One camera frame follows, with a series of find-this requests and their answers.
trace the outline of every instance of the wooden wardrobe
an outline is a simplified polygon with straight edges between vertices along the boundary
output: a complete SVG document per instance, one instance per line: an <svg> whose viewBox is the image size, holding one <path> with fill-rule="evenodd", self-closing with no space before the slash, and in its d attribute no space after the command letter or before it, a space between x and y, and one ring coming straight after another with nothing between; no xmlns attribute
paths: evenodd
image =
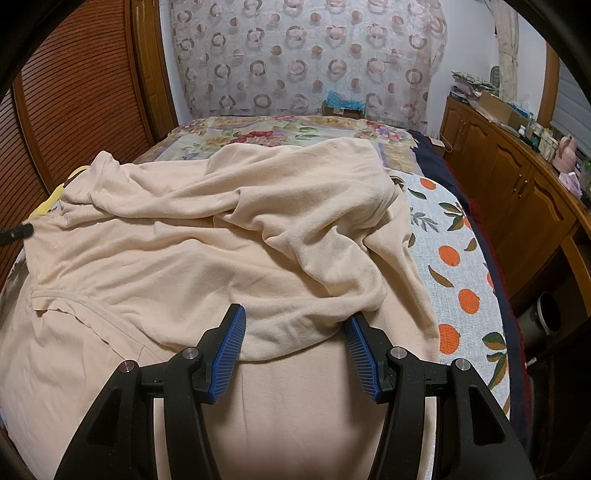
<svg viewBox="0 0 591 480"><path fill-rule="evenodd" d="M177 125L163 57L152 0L86 0L45 39L0 102L1 230L101 150L134 161Z"/></svg>

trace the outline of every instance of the cabinet door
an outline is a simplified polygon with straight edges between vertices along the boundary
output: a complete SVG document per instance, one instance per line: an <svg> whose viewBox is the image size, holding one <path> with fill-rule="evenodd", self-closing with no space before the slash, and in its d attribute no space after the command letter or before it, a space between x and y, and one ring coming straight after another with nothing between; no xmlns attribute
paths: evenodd
<svg viewBox="0 0 591 480"><path fill-rule="evenodd" d="M456 144L460 144L458 153L449 164L466 195L480 202L483 198L482 172L488 164L487 157L492 150L493 138L490 126L476 115L478 113L465 113L463 134L456 141Z"/></svg>
<svg viewBox="0 0 591 480"><path fill-rule="evenodd" d="M510 297L550 259L574 221L566 202L533 167L496 236L496 254Z"/></svg>
<svg viewBox="0 0 591 480"><path fill-rule="evenodd" d="M449 143L448 146L453 148L461 127L463 127L462 109L448 100L440 129L441 136L445 139L444 142Z"/></svg>
<svg viewBox="0 0 591 480"><path fill-rule="evenodd" d="M478 203L482 223L489 238L495 243L495 234L511 205L518 198L530 161L496 132L491 133L490 152L482 168Z"/></svg>

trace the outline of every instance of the floral bedspread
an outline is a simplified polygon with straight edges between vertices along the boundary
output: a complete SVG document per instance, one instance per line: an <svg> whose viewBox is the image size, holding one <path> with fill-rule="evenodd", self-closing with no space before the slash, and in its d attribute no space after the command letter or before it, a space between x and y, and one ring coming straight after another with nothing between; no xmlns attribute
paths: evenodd
<svg viewBox="0 0 591 480"><path fill-rule="evenodd" d="M461 205L438 183L396 172L410 206L409 251L439 324L440 362L462 357L509 413L508 360L501 311L486 261Z"/></svg>
<svg viewBox="0 0 591 480"><path fill-rule="evenodd" d="M412 151L417 143L406 130L370 120L315 115L200 118L174 129L136 163L209 158L230 143L303 147L338 137L365 138L373 144L384 166L421 173Z"/></svg>

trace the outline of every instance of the pink teapot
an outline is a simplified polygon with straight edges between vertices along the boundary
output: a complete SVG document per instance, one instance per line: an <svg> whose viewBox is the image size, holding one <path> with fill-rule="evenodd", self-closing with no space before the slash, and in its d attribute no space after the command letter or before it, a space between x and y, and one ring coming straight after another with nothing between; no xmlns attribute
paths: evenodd
<svg viewBox="0 0 591 480"><path fill-rule="evenodd" d="M552 165L556 170L562 173L570 173L574 171L574 164L577 161L577 155L575 154L577 144L577 141L572 135L562 137L560 145L558 146L558 151L552 162Z"/></svg>

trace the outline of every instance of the patterned curtain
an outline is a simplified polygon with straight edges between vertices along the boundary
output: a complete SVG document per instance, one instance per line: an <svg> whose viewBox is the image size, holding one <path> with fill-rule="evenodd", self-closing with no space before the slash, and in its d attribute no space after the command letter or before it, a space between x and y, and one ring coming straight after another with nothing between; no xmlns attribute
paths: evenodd
<svg viewBox="0 0 591 480"><path fill-rule="evenodd" d="M499 41L499 96L506 102L517 99L517 54L519 52L519 19L505 0L492 0L496 36Z"/></svg>
<svg viewBox="0 0 591 480"><path fill-rule="evenodd" d="M178 69L191 113L309 115L329 89L366 116L426 127L447 39L439 0L175 0Z"/></svg>

